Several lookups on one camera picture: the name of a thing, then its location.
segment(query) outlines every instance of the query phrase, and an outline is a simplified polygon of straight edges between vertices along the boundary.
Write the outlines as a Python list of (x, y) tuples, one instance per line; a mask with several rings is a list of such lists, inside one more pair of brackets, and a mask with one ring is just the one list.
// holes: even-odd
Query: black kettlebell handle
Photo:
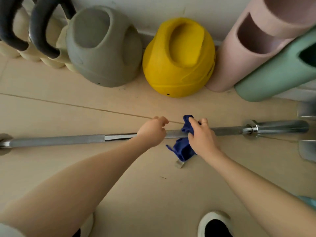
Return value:
[(28, 42), (18, 38), (13, 31), (13, 21), (24, 0), (0, 0), (0, 38), (18, 51), (25, 51)]
[(30, 19), (29, 35), (36, 48), (46, 56), (55, 59), (60, 55), (59, 49), (51, 46), (46, 39), (46, 29), (53, 11), (61, 5), (68, 20), (76, 14), (71, 0), (37, 0)]

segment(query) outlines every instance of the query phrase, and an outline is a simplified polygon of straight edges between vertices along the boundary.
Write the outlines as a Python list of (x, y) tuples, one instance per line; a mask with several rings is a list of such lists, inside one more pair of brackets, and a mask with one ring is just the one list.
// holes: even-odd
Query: person's left arm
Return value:
[(127, 168), (166, 135), (154, 117), (119, 147), (77, 162), (50, 177), (0, 214), (0, 223), (27, 237), (72, 236)]

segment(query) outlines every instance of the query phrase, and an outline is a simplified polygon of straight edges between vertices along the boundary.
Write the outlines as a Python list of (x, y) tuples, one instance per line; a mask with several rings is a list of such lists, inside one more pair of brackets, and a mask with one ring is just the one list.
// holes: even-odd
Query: beige tile floor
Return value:
[[(165, 115), (179, 129), (182, 116), (207, 117), (212, 126), (294, 119), (296, 103), (271, 99), (248, 103), (234, 91), (171, 99), (156, 93), (140, 75), (119, 88), (104, 88), (63, 68), (24, 59), (0, 57), (0, 132), (14, 137), (135, 132), (148, 118)], [(286, 190), (316, 198), (316, 165), (301, 159), (297, 137), (256, 141), (221, 137), (233, 159)], [(196, 236), (200, 218), (226, 211), (235, 236), (267, 236), (223, 179), (198, 156), (182, 169), (165, 140), (142, 155), (122, 176), (96, 210), (92, 237)], [(120, 142), (14, 149), (0, 157), (0, 209), (12, 199), (70, 164), (118, 146)]]

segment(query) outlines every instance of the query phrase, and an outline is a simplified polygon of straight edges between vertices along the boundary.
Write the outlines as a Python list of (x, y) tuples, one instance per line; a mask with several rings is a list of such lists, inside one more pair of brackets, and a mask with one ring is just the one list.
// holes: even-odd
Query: forearm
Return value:
[(301, 200), (223, 153), (206, 159), (269, 235), (315, 235), (316, 212)]
[(27, 237), (71, 236), (148, 148), (135, 137), (114, 150), (75, 163), (11, 203), (0, 222)]

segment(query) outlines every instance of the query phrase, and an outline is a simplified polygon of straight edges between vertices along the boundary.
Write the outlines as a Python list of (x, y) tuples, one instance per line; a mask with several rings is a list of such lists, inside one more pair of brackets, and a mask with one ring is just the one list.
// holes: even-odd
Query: hand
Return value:
[(137, 132), (137, 136), (142, 137), (149, 147), (159, 145), (166, 136), (166, 130), (163, 128), (169, 121), (166, 117), (155, 116), (147, 121)]
[(209, 128), (207, 119), (201, 119), (201, 125), (192, 117), (189, 121), (193, 127), (194, 135), (189, 133), (189, 143), (192, 149), (203, 159), (221, 153), (214, 131)]

